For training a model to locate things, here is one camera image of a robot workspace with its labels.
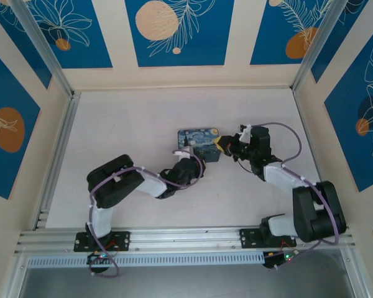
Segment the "starry night print box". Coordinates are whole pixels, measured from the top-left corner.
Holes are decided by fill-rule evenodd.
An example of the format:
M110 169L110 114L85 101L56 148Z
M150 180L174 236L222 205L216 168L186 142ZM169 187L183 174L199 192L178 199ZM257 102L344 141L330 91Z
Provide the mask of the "starry night print box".
M177 133L178 148L191 147L193 153L206 163L219 161L221 152L214 144L214 140L219 137L218 129L184 129Z

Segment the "grey steel sheet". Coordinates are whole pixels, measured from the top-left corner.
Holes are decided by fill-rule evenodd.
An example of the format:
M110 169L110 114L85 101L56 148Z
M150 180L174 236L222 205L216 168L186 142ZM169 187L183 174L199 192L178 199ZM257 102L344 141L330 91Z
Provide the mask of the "grey steel sheet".
M338 252L313 251L270 270L258 264L123 268L115 279L87 269L29 269L20 298L355 298Z

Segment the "aluminium table side rail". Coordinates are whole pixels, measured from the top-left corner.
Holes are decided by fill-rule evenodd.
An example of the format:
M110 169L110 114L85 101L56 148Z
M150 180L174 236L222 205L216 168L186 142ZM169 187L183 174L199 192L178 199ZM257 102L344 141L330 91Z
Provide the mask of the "aluminium table side rail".
M298 102L297 96L292 92L293 100L296 105L296 111L298 113L298 125L297 125L297 138L299 139L300 150L297 155L302 154L303 161L300 162L299 175L303 176L303 182L308 182L307 188L310 193L311 200L313 201L313 209L315 210L315 216L313 217L312 223L314 226L323 228L324 226L333 228L335 223L334 216L326 198L326 190L330 190L330 183L321 182L320 172L318 169L317 162L313 150L310 146L309 134L303 121L303 114Z
M70 138L71 129L76 116L76 111L80 102L81 92L74 92L72 97L67 103L64 118L60 126L58 138L55 144L53 158L50 163L47 177L45 178L42 194L40 196L38 208L36 211L35 219L32 222L31 228L35 230L38 226L40 214L43 210L50 210L55 188L57 186L60 169L62 167L63 159L65 156L66 148Z

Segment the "aluminium mounting rail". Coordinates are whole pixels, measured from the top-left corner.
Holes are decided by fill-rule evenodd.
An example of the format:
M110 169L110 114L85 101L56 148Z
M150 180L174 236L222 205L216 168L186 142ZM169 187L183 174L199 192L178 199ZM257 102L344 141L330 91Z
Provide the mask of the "aluminium mounting rail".
M130 253L201 253L241 251L240 227L121 228L130 232ZM79 228L38 228L23 231L16 255L43 256L73 253Z

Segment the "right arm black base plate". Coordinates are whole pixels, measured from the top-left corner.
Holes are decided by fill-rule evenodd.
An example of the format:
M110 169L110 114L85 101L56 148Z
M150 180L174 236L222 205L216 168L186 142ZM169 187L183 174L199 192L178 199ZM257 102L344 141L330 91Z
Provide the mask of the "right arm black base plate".
M242 248L281 248L296 247L296 240L289 236L273 236L265 229L244 228L240 229L239 236Z

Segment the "blue floral wall panel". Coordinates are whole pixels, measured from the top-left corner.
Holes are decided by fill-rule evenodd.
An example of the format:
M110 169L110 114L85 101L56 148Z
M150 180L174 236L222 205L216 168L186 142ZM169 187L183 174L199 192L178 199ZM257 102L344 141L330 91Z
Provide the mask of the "blue floral wall panel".
M92 0L28 0L63 69L112 68Z
M41 83L48 89L52 74L16 17L8 0L0 0L0 24Z
M0 197L9 199L40 107L0 59Z
M316 60L311 75L316 84L335 73L341 74L362 50L373 34L373 0L346 0L345 7L329 33Z
M222 66L234 0L125 0L140 68Z
M325 100L359 191L373 185L373 35Z
M333 0L267 0L251 65L301 63Z

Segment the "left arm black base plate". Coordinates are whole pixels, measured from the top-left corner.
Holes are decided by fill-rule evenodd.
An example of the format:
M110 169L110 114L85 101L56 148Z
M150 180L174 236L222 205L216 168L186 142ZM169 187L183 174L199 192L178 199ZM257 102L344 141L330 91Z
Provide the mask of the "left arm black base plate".
M128 251L130 243L130 232L110 232L108 235L99 238L99 242L106 251ZM101 251L90 232L79 232L76 234L74 252Z

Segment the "aluminium frame post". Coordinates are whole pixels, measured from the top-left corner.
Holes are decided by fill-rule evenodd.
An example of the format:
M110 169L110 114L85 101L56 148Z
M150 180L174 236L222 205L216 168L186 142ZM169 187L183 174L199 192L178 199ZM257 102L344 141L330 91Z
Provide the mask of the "aluminium frame post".
M329 10L324 15L323 21L321 22L321 25L319 26L316 35L313 41L311 42L311 45L308 48L306 55L303 58L302 63L297 71L297 74L292 82L291 90L293 94L297 93L305 77L310 72L311 67L316 61L324 44L326 43L347 2L348 0L331 1Z
M72 100L74 90L26 3L23 0L8 0L8 2L60 89L69 100Z

